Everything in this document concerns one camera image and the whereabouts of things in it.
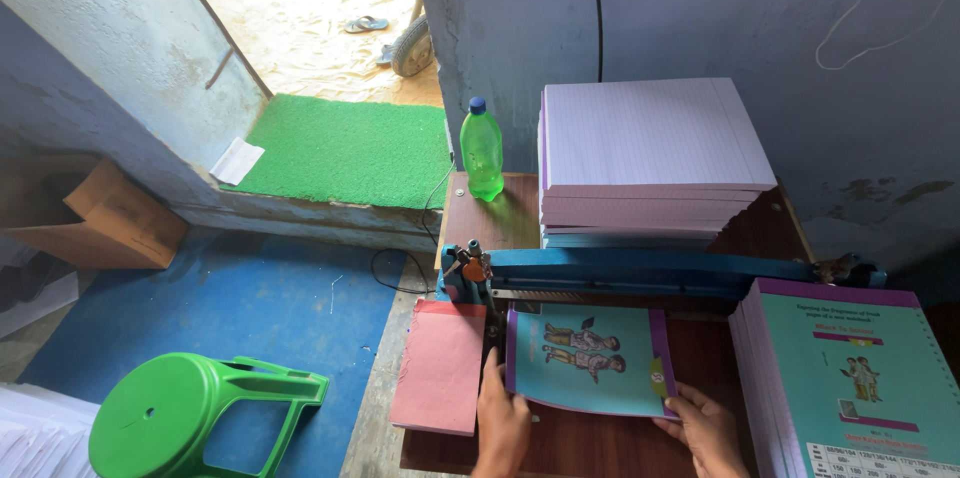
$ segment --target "wooden table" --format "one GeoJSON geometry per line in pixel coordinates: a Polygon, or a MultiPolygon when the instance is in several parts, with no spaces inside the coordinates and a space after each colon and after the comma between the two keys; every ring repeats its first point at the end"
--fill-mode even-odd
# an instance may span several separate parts
{"type": "MultiPolygon", "coordinates": [[[[451,174],[447,186],[441,245],[462,246],[476,238],[485,250],[539,247],[535,174],[504,174],[504,193],[489,204],[475,200],[469,192],[457,195],[458,189],[467,189],[463,172],[451,174]]],[[[707,251],[813,261],[783,186],[764,192],[734,217],[707,251]]],[[[750,475],[757,476],[726,321],[722,317],[692,320],[668,316],[667,338],[677,379],[700,388],[736,414],[744,461],[750,475]]],[[[690,451],[647,418],[575,412],[537,403],[530,407],[539,422],[533,424],[530,450],[520,468],[522,476],[696,476],[690,451]]],[[[470,474],[476,458],[476,436],[404,432],[402,469],[470,474]]]]}

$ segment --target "flip flop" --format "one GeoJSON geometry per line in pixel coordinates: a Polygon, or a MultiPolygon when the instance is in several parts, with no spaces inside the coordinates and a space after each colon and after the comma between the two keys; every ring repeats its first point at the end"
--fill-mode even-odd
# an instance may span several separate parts
{"type": "Polygon", "coordinates": [[[383,48],[380,49],[380,55],[376,58],[376,65],[389,66],[393,62],[394,62],[394,46],[392,44],[384,44],[383,48]]]}
{"type": "Polygon", "coordinates": [[[343,25],[343,31],[348,34],[362,34],[374,30],[384,30],[390,26],[390,20],[386,18],[373,18],[370,15],[364,15],[356,20],[351,20],[343,25]]]}

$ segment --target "hand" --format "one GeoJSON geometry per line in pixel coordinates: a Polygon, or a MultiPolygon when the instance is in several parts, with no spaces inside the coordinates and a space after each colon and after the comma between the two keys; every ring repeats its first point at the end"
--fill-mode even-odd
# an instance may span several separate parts
{"type": "Polygon", "coordinates": [[[654,423],[677,439],[693,454],[693,467],[700,478],[749,478],[740,459],[737,423],[734,415],[713,399],[682,382],[677,397],[666,400],[666,407],[677,413],[682,425],[665,418],[654,423]]]}
{"type": "Polygon", "coordinates": [[[480,457],[473,478],[512,478],[521,468],[530,444],[530,409],[522,395],[507,393],[497,367],[498,351],[486,355],[483,384],[477,399],[477,423],[480,424],[480,457]]]}

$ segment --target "green plastic bottle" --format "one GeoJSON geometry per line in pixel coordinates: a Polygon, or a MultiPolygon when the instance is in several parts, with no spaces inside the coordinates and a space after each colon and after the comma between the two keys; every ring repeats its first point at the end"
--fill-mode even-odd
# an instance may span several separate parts
{"type": "Polygon", "coordinates": [[[503,191],[503,140],[497,121],[487,112],[483,97],[470,100],[470,112],[460,128],[460,153],[466,170],[466,188],[477,199],[494,200],[503,191]]]}

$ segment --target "sandy ground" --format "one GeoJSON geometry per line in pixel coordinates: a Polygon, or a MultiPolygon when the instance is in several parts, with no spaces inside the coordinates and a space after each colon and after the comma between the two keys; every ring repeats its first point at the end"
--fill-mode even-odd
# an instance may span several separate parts
{"type": "Polygon", "coordinates": [[[340,102],[443,106],[436,62],[402,78],[375,60],[407,28],[415,0],[207,0],[274,93],[340,102]],[[364,15],[385,30],[349,34],[364,15]]]}

